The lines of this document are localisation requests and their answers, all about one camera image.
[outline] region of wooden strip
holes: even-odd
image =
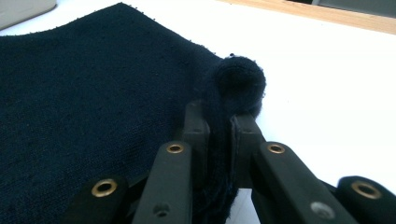
[[[286,0],[220,0],[396,35],[396,19]]]

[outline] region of black fabric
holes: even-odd
[[[143,174],[196,99],[211,136],[193,222],[224,223],[229,118],[257,116],[265,87],[253,61],[221,59],[124,4],[1,36],[0,52],[0,223],[57,223],[87,180]]]

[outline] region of dark towel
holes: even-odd
[[[211,136],[193,222],[224,223],[229,118],[257,116],[265,87],[253,61],[221,59],[124,4],[2,36],[0,52],[0,223],[57,223],[87,180],[145,173],[196,99]]]

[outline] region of cloth fold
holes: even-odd
[[[124,4],[1,36],[0,51],[0,223],[57,223],[87,180],[145,173],[197,99],[211,136],[193,223],[225,222],[236,195],[229,118],[258,115],[257,64],[221,59]]]

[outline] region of folded cloth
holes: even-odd
[[[142,175],[197,99],[211,135],[193,223],[225,222],[237,192],[229,119],[258,115],[257,64],[221,59],[124,4],[2,36],[0,52],[0,223],[57,223],[87,180]]]

